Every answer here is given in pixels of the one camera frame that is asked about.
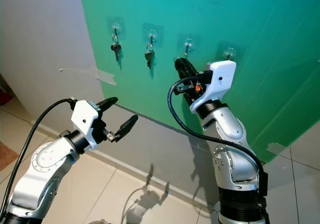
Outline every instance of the green panel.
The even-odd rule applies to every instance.
[[[275,157],[266,151],[269,143],[287,147],[320,119],[320,0],[82,0],[82,5],[97,68],[114,74],[117,83],[101,83],[103,93],[119,97],[121,106],[179,128],[167,93],[178,79],[173,59],[182,55],[180,37],[191,35],[189,60],[199,71],[221,60],[226,47],[236,49],[237,69],[224,101],[263,161]],[[121,65],[110,50],[110,17],[125,22]],[[163,27],[151,70],[144,57],[144,24]],[[189,127],[201,131],[182,96],[174,98],[174,106]]]

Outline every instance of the rug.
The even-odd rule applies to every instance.
[[[0,172],[18,158],[18,154],[0,141]]]

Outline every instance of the tape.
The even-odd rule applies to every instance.
[[[272,154],[279,155],[286,148],[287,148],[286,146],[281,145],[277,142],[271,142],[268,144],[268,147],[266,148],[266,150],[271,152]]]
[[[65,71],[70,71],[70,72],[74,72],[74,73],[83,73],[83,74],[92,76],[101,82],[108,83],[113,86],[117,85],[117,83],[114,80],[115,75],[108,73],[106,71],[99,70],[94,66],[90,67],[89,69],[61,68],[61,69],[59,69],[59,71],[61,73],[65,72]]]

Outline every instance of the baseboard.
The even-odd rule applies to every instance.
[[[39,124],[38,129],[40,132],[42,132],[43,134],[46,134],[47,136],[50,136],[52,138],[56,138],[60,133],[51,129],[50,127],[47,127],[46,125],[43,124]],[[147,180],[147,176],[149,175],[146,172],[143,172],[131,165],[128,165],[120,160],[117,160],[115,158],[113,158],[110,155],[107,155],[99,150],[95,150],[95,151],[87,151],[86,154],[88,154],[89,156],[96,158],[104,163],[107,163],[108,165],[115,167],[135,178],[138,178],[139,180],[145,182]],[[165,190],[166,189],[166,182],[164,182],[163,180],[160,180],[159,178],[156,177],[151,177],[150,180],[150,185],[160,189],[160,190]],[[212,213],[215,208],[214,205],[207,203],[204,200],[199,199],[198,197],[193,197],[192,194],[187,193],[173,185],[170,184],[169,186],[169,192],[170,195],[186,202],[189,203],[191,205],[193,205],[195,208],[198,208],[200,210],[203,210],[207,213]]]

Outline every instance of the black cable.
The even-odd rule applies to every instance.
[[[6,209],[7,209],[7,206],[8,206],[8,199],[9,199],[9,195],[10,195],[10,191],[11,191],[11,188],[13,186],[13,183],[14,183],[14,180],[15,180],[15,177],[16,177],[16,174],[17,174],[17,171],[19,169],[19,166],[25,156],[25,153],[27,151],[27,148],[29,146],[29,143],[38,127],[38,125],[40,124],[40,122],[42,121],[42,119],[56,106],[58,106],[59,104],[61,103],[69,103],[71,108],[74,108],[75,106],[75,102],[77,100],[75,99],[71,99],[71,98],[68,98],[68,99],[61,99],[61,100],[58,100],[56,101],[55,103],[53,103],[51,106],[49,106],[40,116],[39,118],[36,120],[36,122],[34,123],[31,131],[29,132],[29,135],[28,137],[26,138],[25,140],[25,143],[24,143],[24,146],[20,152],[20,155],[14,165],[14,168],[12,170],[12,173],[11,173],[11,176],[10,176],[10,179],[9,179],[9,182],[8,184],[6,185],[6,189],[5,189],[5,192],[4,192],[4,197],[3,197],[3,200],[2,200],[2,204],[1,204],[1,209],[0,209],[0,220],[1,218],[3,217],[3,214],[5,213]]]
[[[202,135],[202,134],[199,134],[193,130],[191,130],[190,128],[188,128],[178,117],[177,113],[175,112],[174,110],[174,107],[172,106],[172,94],[174,92],[174,90],[182,83],[184,82],[188,82],[188,81],[198,81],[198,76],[191,76],[191,77],[186,77],[186,78],[183,78],[181,80],[178,80],[176,83],[174,83],[172,85],[172,87],[170,88],[169,92],[168,92],[168,97],[167,97],[167,102],[168,102],[168,106],[169,106],[169,109],[170,109],[170,112],[173,116],[173,118],[176,120],[176,122],[180,125],[180,127],[182,127],[187,133],[195,136],[196,138],[200,138],[200,139],[203,139],[203,140],[207,140],[207,141],[211,141],[211,142],[216,142],[216,143],[221,143],[221,144],[224,144],[224,145],[227,145],[227,146],[230,146],[230,147],[233,147],[233,148],[236,148],[236,149],[239,149],[240,151],[246,153],[248,156],[250,156],[259,172],[262,174],[264,173],[264,168],[260,162],[260,160],[257,158],[256,155],[254,155],[251,151],[249,151],[248,149],[246,149],[245,147],[241,146],[241,145],[238,145],[236,143],[233,143],[231,141],[227,141],[227,140],[222,140],[222,139],[219,139],[219,138],[215,138],[215,137],[212,137],[212,136],[208,136],[208,135]]]

